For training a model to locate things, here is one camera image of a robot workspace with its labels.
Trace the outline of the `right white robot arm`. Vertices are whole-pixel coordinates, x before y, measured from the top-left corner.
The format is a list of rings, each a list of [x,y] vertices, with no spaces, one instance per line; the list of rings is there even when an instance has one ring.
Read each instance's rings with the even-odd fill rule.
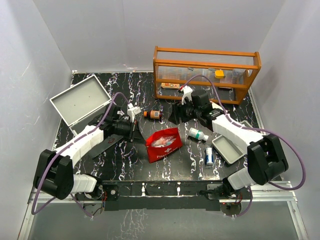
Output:
[[[169,121],[175,125],[196,119],[205,128],[222,135],[238,146],[247,156],[247,166],[224,178],[218,187],[220,193],[233,199],[241,189],[268,183],[289,168],[280,139],[270,133],[247,129],[225,114],[220,106],[210,102],[205,90],[193,91],[184,86],[181,102],[172,107]]]

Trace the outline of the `clear bag blue items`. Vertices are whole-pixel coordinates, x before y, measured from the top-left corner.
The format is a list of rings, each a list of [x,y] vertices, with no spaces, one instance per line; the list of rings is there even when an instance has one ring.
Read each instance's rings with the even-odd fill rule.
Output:
[[[176,137],[173,135],[170,136],[161,136],[159,139],[151,143],[151,147],[154,148],[164,148],[171,145],[176,140]]]

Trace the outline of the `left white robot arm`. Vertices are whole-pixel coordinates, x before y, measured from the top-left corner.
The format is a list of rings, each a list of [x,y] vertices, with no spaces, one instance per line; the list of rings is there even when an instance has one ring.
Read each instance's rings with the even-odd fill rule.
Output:
[[[74,167],[94,147],[120,136],[127,142],[145,144],[136,115],[139,106],[129,104],[124,113],[120,106],[107,107],[107,115],[99,114],[73,139],[56,148],[45,149],[39,155],[33,186],[59,200],[69,194],[86,193],[97,200],[103,195],[99,179],[89,173],[74,174]]]

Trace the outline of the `red first aid pouch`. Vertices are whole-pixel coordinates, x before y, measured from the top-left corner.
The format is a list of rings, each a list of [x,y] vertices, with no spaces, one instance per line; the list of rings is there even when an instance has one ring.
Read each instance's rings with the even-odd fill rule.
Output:
[[[149,163],[154,163],[180,149],[183,143],[175,127],[156,131],[146,140],[145,146]]]

